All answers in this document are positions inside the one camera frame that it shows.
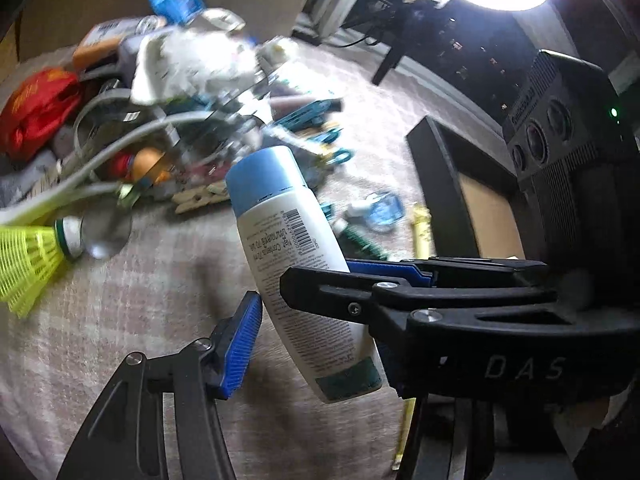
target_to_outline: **blue transparent cap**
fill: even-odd
[[[306,187],[287,146],[273,146],[246,156],[229,170],[225,182],[236,218],[274,196]]]

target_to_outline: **red bag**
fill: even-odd
[[[78,78],[47,68],[22,82],[0,114],[0,151],[13,160],[30,160],[80,104]]]

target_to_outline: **shuttlecock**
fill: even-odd
[[[0,303],[27,316],[60,263],[82,253],[80,224],[68,216],[53,227],[0,227]]]

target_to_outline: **white bottle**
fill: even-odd
[[[382,365],[366,326],[293,310],[280,295],[280,277],[291,266],[349,272],[291,150],[252,153],[225,181],[264,306],[311,389],[323,402],[379,389]]]

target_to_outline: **orange ball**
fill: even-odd
[[[133,182],[140,180],[161,158],[162,153],[155,148],[142,148],[142,150],[136,153],[131,164],[131,168],[129,170],[130,179]],[[165,182],[169,179],[171,179],[171,174],[168,171],[162,170],[154,184]]]

